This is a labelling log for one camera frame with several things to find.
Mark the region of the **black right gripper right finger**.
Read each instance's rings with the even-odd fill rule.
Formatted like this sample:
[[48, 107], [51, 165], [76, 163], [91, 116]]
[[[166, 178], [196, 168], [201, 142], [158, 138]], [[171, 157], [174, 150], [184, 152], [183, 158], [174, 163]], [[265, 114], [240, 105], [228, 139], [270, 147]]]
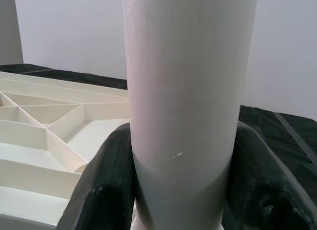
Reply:
[[243, 122], [237, 126], [226, 200], [235, 230], [317, 230], [317, 204]]

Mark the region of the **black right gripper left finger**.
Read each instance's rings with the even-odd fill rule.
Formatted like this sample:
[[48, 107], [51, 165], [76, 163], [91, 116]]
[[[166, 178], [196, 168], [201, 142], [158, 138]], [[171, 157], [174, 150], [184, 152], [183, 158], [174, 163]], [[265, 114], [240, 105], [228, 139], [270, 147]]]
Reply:
[[130, 230], [135, 167], [130, 124], [116, 128], [82, 173], [58, 230]]

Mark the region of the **white plastic table top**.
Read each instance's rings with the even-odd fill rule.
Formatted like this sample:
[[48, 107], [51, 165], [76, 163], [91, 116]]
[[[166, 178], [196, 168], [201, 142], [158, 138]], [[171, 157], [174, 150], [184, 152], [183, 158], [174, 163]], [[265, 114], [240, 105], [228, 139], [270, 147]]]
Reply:
[[55, 230], [128, 92], [0, 70], [0, 230]]

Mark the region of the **white plastic table leg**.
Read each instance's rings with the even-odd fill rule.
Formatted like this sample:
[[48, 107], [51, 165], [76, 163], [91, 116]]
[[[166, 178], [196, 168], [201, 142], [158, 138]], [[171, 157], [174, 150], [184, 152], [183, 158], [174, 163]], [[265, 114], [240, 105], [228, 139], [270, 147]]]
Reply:
[[123, 0], [137, 218], [218, 230], [257, 0]]

